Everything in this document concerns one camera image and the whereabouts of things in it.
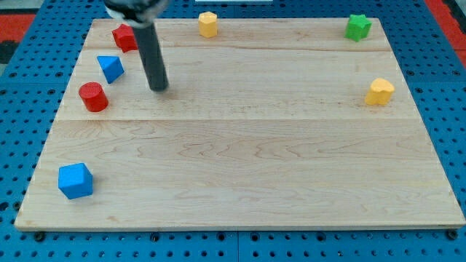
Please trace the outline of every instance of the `yellow block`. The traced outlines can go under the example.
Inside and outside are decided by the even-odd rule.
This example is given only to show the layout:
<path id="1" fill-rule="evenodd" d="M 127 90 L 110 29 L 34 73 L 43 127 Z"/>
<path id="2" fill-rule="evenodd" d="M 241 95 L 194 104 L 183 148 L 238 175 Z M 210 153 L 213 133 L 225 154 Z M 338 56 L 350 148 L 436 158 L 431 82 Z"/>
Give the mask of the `yellow block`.
<path id="1" fill-rule="evenodd" d="M 210 38 L 217 35 L 217 15 L 212 12 L 203 12 L 199 15 L 199 33 Z"/>
<path id="2" fill-rule="evenodd" d="M 369 92 L 364 100 L 368 105 L 387 105 L 392 97 L 392 93 L 395 91 L 395 87 L 389 81 L 385 79 L 375 79 Z"/>

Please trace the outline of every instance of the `wooden board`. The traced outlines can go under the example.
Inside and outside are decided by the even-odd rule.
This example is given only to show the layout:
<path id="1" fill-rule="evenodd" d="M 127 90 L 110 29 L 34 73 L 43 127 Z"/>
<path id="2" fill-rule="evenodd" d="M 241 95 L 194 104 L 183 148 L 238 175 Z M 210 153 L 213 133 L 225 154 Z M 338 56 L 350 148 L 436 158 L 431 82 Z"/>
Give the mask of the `wooden board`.
<path id="1" fill-rule="evenodd" d="M 113 20 L 96 20 L 15 225 L 36 231 L 435 229 L 465 224 L 377 19 L 158 20 L 170 89 L 149 90 Z M 97 55 L 125 74 L 108 85 Z M 376 77 L 396 86 L 366 106 Z M 103 84 L 110 104 L 77 95 Z M 58 168 L 85 162 L 94 194 L 67 200 Z"/>

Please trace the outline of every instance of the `toy block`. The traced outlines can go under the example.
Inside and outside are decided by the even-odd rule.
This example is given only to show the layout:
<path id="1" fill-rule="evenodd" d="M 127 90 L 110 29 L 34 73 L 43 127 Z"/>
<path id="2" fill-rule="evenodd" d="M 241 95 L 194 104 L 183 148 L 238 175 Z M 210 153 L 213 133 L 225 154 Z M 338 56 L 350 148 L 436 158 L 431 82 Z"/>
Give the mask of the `toy block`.
<path id="1" fill-rule="evenodd" d="M 92 194 L 92 174 L 84 163 L 70 164 L 58 170 L 58 188 L 69 199 Z"/>
<path id="2" fill-rule="evenodd" d="M 108 105 L 108 100 L 103 92 L 103 88 L 97 82 L 83 84 L 79 88 L 79 96 L 87 110 L 91 112 L 102 111 Z"/>
<path id="3" fill-rule="evenodd" d="M 113 30 L 111 33 L 114 35 L 115 44 L 119 48 L 121 48 L 123 52 L 138 49 L 133 29 L 130 26 L 121 24 L 117 29 Z"/>
<path id="4" fill-rule="evenodd" d="M 366 18 L 366 15 L 350 15 L 344 37 L 360 41 L 367 37 L 371 25 L 372 22 Z"/>
<path id="5" fill-rule="evenodd" d="M 97 56 L 97 60 L 109 84 L 125 72 L 122 62 L 117 56 Z"/>
<path id="6" fill-rule="evenodd" d="M 385 79 L 375 79 L 371 88 L 369 89 L 366 99 L 364 100 L 368 105 L 387 105 L 392 97 L 392 93 L 395 91 L 395 87 L 389 81 Z"/>
<path id="7" fill-rule="evenodd" d="M 199 33 L 205 38 L 217 35 L 217 15 L 212 12 L 203 12 L 199 15 Z"/>

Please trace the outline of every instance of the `blue block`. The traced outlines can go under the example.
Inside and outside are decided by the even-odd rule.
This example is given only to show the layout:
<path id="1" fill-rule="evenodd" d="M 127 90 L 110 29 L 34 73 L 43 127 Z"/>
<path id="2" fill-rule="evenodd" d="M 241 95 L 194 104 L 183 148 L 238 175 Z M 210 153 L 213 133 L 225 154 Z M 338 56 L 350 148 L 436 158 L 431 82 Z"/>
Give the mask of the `blue block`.
<path id="1" fill-rule="evenodd" d="M 69 199 L 89 196 L 92 194 L 92 174 L 84 163 L 60 167 L 58 188 Z"/>
<path id="2" fill-rule="evenodd" d="M 122 62 L 117 56 L 97 56 L 100 67 L 102 68 L 103 75 L 107 79 L 107 82 L 111 84 L 119 76 L 121 76 L 125 70 L 123 69 Z"/>

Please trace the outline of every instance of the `red cylinder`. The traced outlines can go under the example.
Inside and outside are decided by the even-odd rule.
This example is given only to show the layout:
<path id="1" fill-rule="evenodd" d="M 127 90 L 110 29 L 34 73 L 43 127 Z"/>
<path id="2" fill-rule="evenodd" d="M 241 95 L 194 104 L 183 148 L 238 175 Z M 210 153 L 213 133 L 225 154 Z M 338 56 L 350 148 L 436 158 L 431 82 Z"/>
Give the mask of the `red cylinder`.
<path id="1" fill-rule="evenodd" d="M 91 112 L 102 111 L 108 105 L 108 100 L 103 92 L 102 86 L 97 82 L 83 84 L 81 88 L 79 88 L 79 96 L 87 110 Z"/>

